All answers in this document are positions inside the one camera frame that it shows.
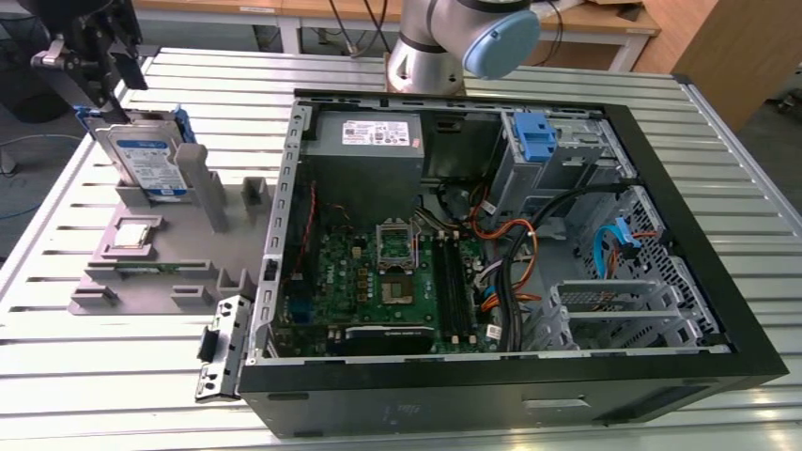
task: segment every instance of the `blue latch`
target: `blue latch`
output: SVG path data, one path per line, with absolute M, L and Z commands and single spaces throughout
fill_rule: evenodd
M 547 162 L 557 149 L 557 130 L 549 125 L 543 113 L 514 113 L 515 134 L 530 163 Z

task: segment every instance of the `green circuit board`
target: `green circuit board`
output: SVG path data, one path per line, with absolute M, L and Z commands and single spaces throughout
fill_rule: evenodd
M 441 337 L 438 293 L 433 267 L 435 237 L 421 234 L 415 250 L 402 234 L 389 234 L 382 240 L 382 253 L 390 257 L 418 255 L 418 268 L 413 274 L 382 274 L 378 268 L 378 243 L 375 233 L 335 232 L 322 238 L 316 292 L 311 302 L 311 318 L 291 329 L 294 354 L 323 356 L 323 342 L 331 326 L 393 325 L 425 326 L 435 329 L 437 340 L 431 353 L 465 353 L 485 351 L 481 339 L 461 343 Z M 482 244 L 461 240 L 466 283 L 470 284 L 473 262 L 482 258 Z M 471 321 L 475 317 L 471 308 Z

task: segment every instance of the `sticker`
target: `sticker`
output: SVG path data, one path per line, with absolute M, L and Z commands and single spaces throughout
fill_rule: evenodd
M 274 8 L 259 8 L 259 7 L 239 7 L 239 11 L 242 12 L 264 12 L 267 14 L 276 13 Z
M 493 338 L 494 340 L 502 339 L 502 328 L 494 324 L 487 325 L 487 338 Z
M 642 28 L 627 28 L 629 35 L 653 35 L 654 30 L 645 30 Z
M 342 124 L 342 143 L 351 146 L 410 146 L 406 122 L 349 120 Z
M 485 211 L 487 211 L 487 214 L 495 214 L 497 213 L 497 206 L 493 205 L 490 202 L 487 202 L 486 200 L 482 201 L 482 209 Z
M 120 139 L 116 146 L 118 154 L 143 190 L 154 195 L 187 194 L 187 183 L 172 162 L 171 148 L 166 142 Z

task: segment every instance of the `power supply label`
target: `power supply label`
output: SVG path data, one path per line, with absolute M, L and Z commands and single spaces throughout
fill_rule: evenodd
M 187 182 L 164 141 L 118 140 L 116 146 L 143 190 L 155 195 L 187 194 Z
M 406 146 L 410 127 L 406 122 L 349 120 L 342 124 L 342 143 L 353 146 Z

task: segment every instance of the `side panel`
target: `side panel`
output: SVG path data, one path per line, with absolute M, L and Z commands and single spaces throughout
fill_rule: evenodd
M 246 393 L 279 437 L 578 426 L 646 421 L 721 389 L 673 380 Z

